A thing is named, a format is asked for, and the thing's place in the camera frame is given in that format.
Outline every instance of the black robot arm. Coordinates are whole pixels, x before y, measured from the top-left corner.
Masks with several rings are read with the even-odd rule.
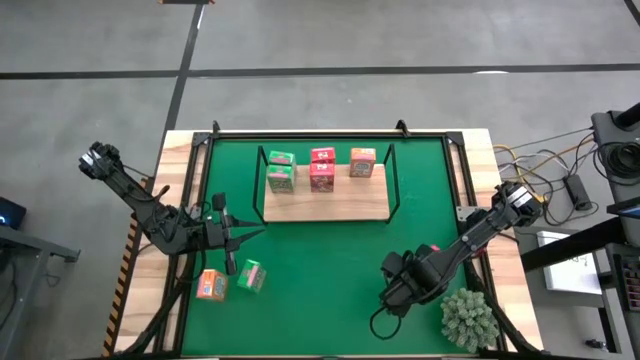
[[[496,187],[490,210],[478,209],[467,218],[468,229],[447,249],[421,245],[415,253],[392,252],[382,263],[387,287],[380,293],[382,307],[404,317],[413,304],[426,304],[441,295],[458,265],[489,240],[512,226],[528,226],[541,214],[542,206],[522,185],[505,182]]]
[[[235,251],[243,241],[264,231],[256,230],[233,238],[232,227],[260,226],[241,221],[227,213],[224,193],[213,196],[211,207],[220,219],[215,223],[211,217],[194,219],[185,209],[164,205],[160,197],[169,190],[165,186],[158,195],[152,196],[124,170],[118,149],[95,142],[79,159],[80,170],[91,179],[103,181],[133,210],[149,241],[166,255],[181,255],[196,251],[224,249],[226,272],[234,275],[237,270]]]

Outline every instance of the small box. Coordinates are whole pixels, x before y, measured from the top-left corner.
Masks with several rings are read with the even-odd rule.
[[[291,166],[269,165],[267,179],[274,194],[293,193],[295,171]]]
[[[333,192],[335,175],[335,165],[333,164],[309,165],[311,192]]]
[[[312,164],[335,164],[336,149],[333,147],[311,149]]]
[[[351,149],[351,177],[371,177],[376,164],[376,149]]]
[[[269,164],[271,165],[285,165],[296,166],[296,156],[292,153],[285,153],[282,151],[270,151],[269,152]]]
[[[196,298],[224,301],[227,296],[229,280],[218,270],[206,269],[198,280]]]
[[[259,262],[247,259],[238,278],[238,286],[258,293],[266,276],[267,271]]]

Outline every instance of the succulent plant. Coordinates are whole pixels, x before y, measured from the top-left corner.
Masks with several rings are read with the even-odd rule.
[[[498,322],[484,302],[484,294],[460,289],[440,304],[444,312],[442,334],[458,347],[476,352],[478,348],[495,346]]]

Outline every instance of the green mat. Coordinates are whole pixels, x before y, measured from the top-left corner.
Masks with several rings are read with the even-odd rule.
[[[385,283],[380,272],[389,251],[402,254],[421,243],[447,247],[457,236],[451,190],[439,139],[291,140],[215,143],[207,199],[226,192],[234,216],[259,221],[252,209],[256,154],[280,150],[310,162],[313,147],[334,146],[337,163],[349,163],[352,147],[374,147],[382,162],[388,145],[396,146],[401,206],[390,224],[383,222],[273,223],[237,252],[267,271],[259,294],[230,281],[224,303],[196,299],[193,287],[182,353],[184,355],[372,355],[460,354],[441,335],[441,300],[413,306],[392,340],[369,331],[369,317],[379,308]],[[224,253],[207,253],[207,268],[224,271]],[[462,269],[449,292],[466,287]],[[394,317],[375,322],[389,334]]]

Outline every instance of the wooden board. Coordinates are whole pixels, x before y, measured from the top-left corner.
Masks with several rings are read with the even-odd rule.
[[[313,193],[309,165],[298,165],[293,194],[274,194],[267,184],[264,220],[353,221],[387,220],[389,199],[383,164],[376,164],[370,178],[349,176],[349,165],[336,165],[332,193]]]
[[[278,134],[283,132],[313,133],[317,131],[326,132],[327,130],[265,130],[261,132]],[[336,133],[358,131],[375,132],[376,130],[335,130]],[[487,129],[411,129],[411,131],[415,133],[461,131],[464,135],[465,150],[477,204],[483,207],[491,206],[491,196],[495,193],[494,187],[501,180],[493,153],[491,137]],[[167,132],[154,188],[154,193],[157,193],[163,185],[171,185],[171,190],[163,197],[163,202],[166,204],[174,206],[180,204],[180,194],[182,193],[191,138],[194,132],[198,131],[174,130]],[[255,130],[222,131],[222,133],[249,132],[253,133]],[[468,197],[464,191],[460,160],[458,156],[453,155],[453,167],[458,189],[460,189],[460,198],[465,204]],[[196,166],[196,171],[200,172],[201,169],[201,163],[199,162],[198,166]],[[133,343],[153,317],[162,299],[163,279],[167,273],[168,260],[153,246],[147,250],[143,253],[146,261],[138,259],[135,265],[120,332],[115,344],[116,351],[122,351]],[[489,242],[487,252],[491,263],[498,303],[527,341],[538,349],[543,349],[542,338],[540,337],[533,305],[531,304],[531,297],[517,244],[507,238],[496,237]],[[176,324],[175,314],[177,314],[177,304],[172,309],[168,320],[168,336],[165,342],[165,349],[169,349],[172,345],[171,340],[173,339],[172,335]],[[511,343],[509,343],[509,349],[515,350]]]

